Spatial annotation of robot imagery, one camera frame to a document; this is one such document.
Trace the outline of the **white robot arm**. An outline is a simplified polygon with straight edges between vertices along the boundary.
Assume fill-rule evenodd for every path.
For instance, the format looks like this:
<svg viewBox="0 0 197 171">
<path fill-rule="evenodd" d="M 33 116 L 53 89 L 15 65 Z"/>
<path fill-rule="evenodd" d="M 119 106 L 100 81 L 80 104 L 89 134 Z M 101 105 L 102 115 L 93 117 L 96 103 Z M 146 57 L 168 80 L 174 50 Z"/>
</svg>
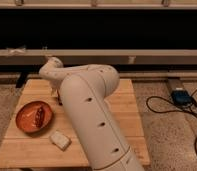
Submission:
<svg viewBox="0 0 197 171">
<path fill-rule="evenodd" d="M 105 103 L 119 85 L 114 67 L 90 64 L 65 68 L 60 59 L 52 57 L 39 75 L 58 91 L 93 171 L 144 171 Z"/>
</svg>

